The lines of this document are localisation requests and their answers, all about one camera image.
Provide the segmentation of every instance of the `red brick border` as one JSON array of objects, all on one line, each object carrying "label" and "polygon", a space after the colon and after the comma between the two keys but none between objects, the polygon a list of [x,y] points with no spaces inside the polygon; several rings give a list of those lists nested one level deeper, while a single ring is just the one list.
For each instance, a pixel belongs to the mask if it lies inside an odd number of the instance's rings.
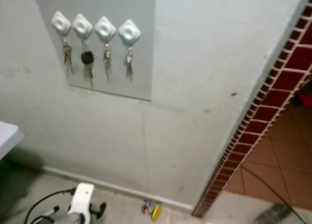
[{"label": "red brick border", "polygon": [[261,141],[312,70],[312,0],[307,3],[276,63],[207,183],[192,215],[203,217],[240,164]]}]

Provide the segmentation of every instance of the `cable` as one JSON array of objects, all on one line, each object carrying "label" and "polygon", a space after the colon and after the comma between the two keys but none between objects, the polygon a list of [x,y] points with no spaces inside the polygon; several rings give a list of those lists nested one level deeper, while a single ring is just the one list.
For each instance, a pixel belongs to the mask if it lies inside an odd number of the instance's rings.
[{"label": "cable", "polygon": [[302,221],[302,223],[307,224],[302,217],[293,209],[293,207],[290,206],[290,204],[287,203],[287,201],[285,201],[276,191],[273,190],[273,188],[271,188],[266,182],[264,182],[258,175],[256,175],[255,173],[253,173],[251,170],[245,168],[245,167],[241,167],[242,169],[244,169],[245,171],[249,172],[250,174],[252,174],[254,177],[256,177],[258,180],[260,180],[260,182],[262,182],[268,189],[270,189],[279,199],[282,200],[282,202],[284,202],[284,204],[300,219],[300,221]]},{"label": "cable", "polygon": [[35,219],[33,219],[30,224],[34,224],[36,221],[38,221],[41,218],[48,220],[50,223],[54,223],[55,222],[54,219],[49,217],[49,216],[39,216],[39,217],[36,217]]},{"label": "cable", "polygon": [[68,189],[68,190],[62,190],[62,191],[57,191],[57,192],[54,192],[54,193],[52,193],[52,194],[50,194],[50,195],[47,195],[46,197],[43,197],[41,200],[39,200],[39,201],[37,201],[33,206],[31,206],[31,208],[29,209],[29,211],[28,211],[28,213],[27,213],[27,215],[26,215],[26,217],[25,217],[25,220],[24,220],[24,224],[27,224],[27,221],[28,221],[28,218],[29,218],[29,215],[30,215],[30,213],[31,213],[31,211],[38,205],[38,204],[40,204],[42,201],[44,201],[45,199],[47,199],[47,198],[49,198],[49,197],[51,197],[51,196],[54,196],[54,195],[57,195],[57,194],[60,194],[60,193],[66,193],[66,192],[69,192],[69,193],[71,193],[72,195],[75,193],[75,190],[76,190],[76,188],[74,187],[74,188],[72,188],[72,189]]}]

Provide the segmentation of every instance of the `white plastic part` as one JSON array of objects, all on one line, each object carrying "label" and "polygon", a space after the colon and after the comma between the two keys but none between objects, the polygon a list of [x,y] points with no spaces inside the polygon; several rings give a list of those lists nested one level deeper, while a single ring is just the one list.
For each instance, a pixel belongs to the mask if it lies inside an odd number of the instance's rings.
[{"label": "white plastic part", "polygon": [[109,41],[116,33],[116,28],[104,16],[99,19],[94,29],[96,30],[97,34],[105,41]]},{"label": "white plastic part", "polygon": [[91,202],[92,193],[94,190],[93,184],[80,183],[78,184],[76,191],[74,193],[72,203],[70,206],[70,213],[82,213],[85,217],[85,224],[89,224],[91,221],[91,214],[89,211],[89,206]]},{"label": "white plastic part", "polygon": [[70,21],[59,11],[56,11],[54,16],[51,19],[51,23],[56,29],[57,33],[64,37],[70,30],[72,26]]},{"label": "white plastic part", "polygon": [[141,35],[140,30],[130,19],[119,28],[118,32],[130,44],[135,42]]},{"label": "white plastic part", "polygon": [[74,19],[73,28],[80,39],[86,40],[92,32],[93,26],[82,14],[78,14]]}]

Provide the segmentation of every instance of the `wall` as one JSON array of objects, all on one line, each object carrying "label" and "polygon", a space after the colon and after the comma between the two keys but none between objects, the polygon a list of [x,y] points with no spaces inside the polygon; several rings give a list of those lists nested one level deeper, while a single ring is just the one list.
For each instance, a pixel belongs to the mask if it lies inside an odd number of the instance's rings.
[{"label": "wall", "polygon": [[298,1],[156,0],[150,103],[69,87],[35,1],[0,0],[11,157],[191,208]]}]

